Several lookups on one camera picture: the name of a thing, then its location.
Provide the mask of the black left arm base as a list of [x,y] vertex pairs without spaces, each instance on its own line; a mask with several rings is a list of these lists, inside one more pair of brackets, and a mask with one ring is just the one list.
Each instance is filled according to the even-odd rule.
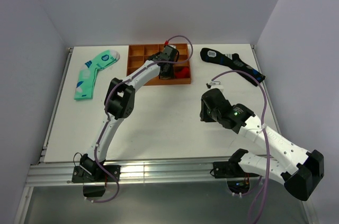
[[74,167],[72,183],[83,184],[83,195],[85,197],[102,197],[106,191],[108,182],[114,182],[114,179],[101,169],[99,169],[98,176],[92,176],[80,166]]

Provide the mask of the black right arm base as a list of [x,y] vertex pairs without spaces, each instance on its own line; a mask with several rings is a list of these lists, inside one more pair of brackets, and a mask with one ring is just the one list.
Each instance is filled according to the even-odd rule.
[[230,161],[213,162],[210,175],[215,179],[226,179],[227,187],[232,196],[243,196],[250,191],[250,178],[257,174],[244,172],[237,164]]

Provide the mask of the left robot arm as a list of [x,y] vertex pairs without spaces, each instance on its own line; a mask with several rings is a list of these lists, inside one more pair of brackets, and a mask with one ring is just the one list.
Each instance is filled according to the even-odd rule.
[[82,155],[79,166],[90,181],[103,176],[108,147],[121,123],[133,111],[136,92],[155,77],[169,78],[174,74],[173,65],[179,60],[179,51],[166,45],[151,55],[144,64],[124,79],[114,78],[104,101],[105,119],[102,129],[90,149]]

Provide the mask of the orange compartment tray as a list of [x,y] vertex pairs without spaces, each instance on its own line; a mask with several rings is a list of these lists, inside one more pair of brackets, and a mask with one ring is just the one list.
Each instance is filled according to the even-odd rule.
[[[186,43],[172,43],[176,45],[176,49],[179,51],[178,61],[184,61],[188,59],[190,53],[189,48]],[[144,62],[153,54],[163,51],[163,44],[139,44],[139,45],[130,45],[128,50],[128,65],[127,65],[127,76],[134,73],[138,68],[140,68]],[[188,67],[190,69],[190,78],[184,79],[159,79],[155,77],[150,80],[146,85],[189,85],[191,84],[191,67],[190,62],[187,61],[183,64],[174,65],[174,73],[180,67]]]

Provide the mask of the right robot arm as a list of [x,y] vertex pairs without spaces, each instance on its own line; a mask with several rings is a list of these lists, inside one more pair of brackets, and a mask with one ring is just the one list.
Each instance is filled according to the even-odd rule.
[[301,148],[262,125],[252,110],[242,104],[231,105],[217,88],[202,95],[200,118],[203,122],[217,122],[262,149],[268,149],[273,157],[267,162],[264,157],[238,149],[228,161],[213,164],[215,178],[267,176],[282,184],[296,199],[307,201],[324,177],[322,153]]

